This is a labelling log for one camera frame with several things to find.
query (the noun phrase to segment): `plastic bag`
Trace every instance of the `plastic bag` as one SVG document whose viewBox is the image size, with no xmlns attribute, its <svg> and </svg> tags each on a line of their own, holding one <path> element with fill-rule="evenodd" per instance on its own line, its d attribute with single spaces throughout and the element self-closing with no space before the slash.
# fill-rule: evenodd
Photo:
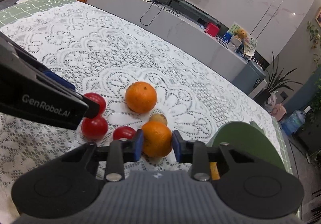
<svg viewBox="0 0 321 224">
<path fill-rule="evenodd" d="M 274 91 L 271 93 L 271 96 L 264 102 L 263 108 L 268 112 L 272 112 L 274 106 L 275 106 L 275 101 L 276 101 L 276 93 L 277 91 Z"/>
</svg>

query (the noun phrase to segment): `red tomato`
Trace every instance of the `red tomato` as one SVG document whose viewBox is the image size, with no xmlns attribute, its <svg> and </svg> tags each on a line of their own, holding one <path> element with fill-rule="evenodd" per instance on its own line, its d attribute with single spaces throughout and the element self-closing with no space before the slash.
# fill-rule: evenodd
<svg viewBox="0 0 321 224">
<path fill-rule="evenodd" d="M 84 94 L 84 96 L 86 96 L 91 101 L 94 101 L 95 103 L 99 104 L 100 108 L 99 108 L 98 115 L 101 115 L 105 111 L 106 101 L 101 95 L 96 93 L 86 93 Z"/>
<path fill-rule="evenodd" d="M 120 126 L 113 132 L 113 140 L 118 140 L 121 138 L 132 139 L 136 134 L 136 130 L 129 126 Z"/>
<path fill-rule="evenodd" d="M 100 141 L 108 131 L 108 123 L 101 116 L 97 116 L 94 119 L 84 118 L 81 123 L 81 131 L 89 141 Z"/>
</svg>

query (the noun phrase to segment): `white lace tablecloth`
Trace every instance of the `white lace tablecloth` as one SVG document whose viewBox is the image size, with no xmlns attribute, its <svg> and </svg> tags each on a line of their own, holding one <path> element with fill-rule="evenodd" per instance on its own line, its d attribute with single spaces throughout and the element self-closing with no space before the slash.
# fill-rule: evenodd
<svg viewBox="0 0 321 224">
<path fill-rule="evenodd" d="M 272 119 L 264 109 L 190 55 L 121 18 L 76 2 L 35 13 L 1 31 L 78 92 L 105 97 L 103 116 L 109 130 L 100 145 L 112 141 L 116 127 L 138 129 L 151 113 L 163 113 L 172 131 L 203 142 L 224 123 L 255 121 L 280 153 Z M 133 113 L 124 102 L 125 90 L 136 81 L 149 82 L 157 91 L 158 102 L 150 114 Z M 17 216 L 10 188 L 18 176 L 84 142 L 80 127 L 71 131 L 0 114 L 0 222 Z M 188 167 L 178 165 L 172 152 L 158 162 L 142 157 L 127 163 L 125 171 L 128 175 L 132 169 Z"/>
</svg>

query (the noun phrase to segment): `teddy bear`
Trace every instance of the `teddy bear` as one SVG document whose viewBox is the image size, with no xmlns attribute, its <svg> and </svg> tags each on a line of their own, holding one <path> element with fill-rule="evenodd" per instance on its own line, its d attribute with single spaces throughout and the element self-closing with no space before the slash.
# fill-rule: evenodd
<svg viewBox="0 0 321 224">
<path fill-rule="evenodd" d="M 244 29 L 242 29 L 242 28 L 239 28 L 239 29 L 236 31 L 236 35 L 238 35 L 239 38 L 241 38 L 241 39 L 245 39 L 245 38 L 248 36 L 248 34 L 246 33 L 246 31 L 245 31 Z"/>
</svg>

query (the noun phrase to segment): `tangerine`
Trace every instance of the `tangerine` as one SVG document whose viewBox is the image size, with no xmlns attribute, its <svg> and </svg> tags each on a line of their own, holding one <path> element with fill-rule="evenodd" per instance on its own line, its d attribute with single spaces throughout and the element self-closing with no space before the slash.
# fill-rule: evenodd
<svg viewBox="0 0 321 224">
<path fill-rule="evenodd" d="M 136 82 L 127 88 L 125 101 L 129 109 L 144 114 L 155 107 L 157 103 L 157 93 L 149 83 Z"/>
<path fill-rule="evenodd" d="M 172 132 L 161 122 L 149 121 L 142 126 L 144 143 L 142 151 L 151 158 L 161 158 L 172 150 Z"/>
</svg>

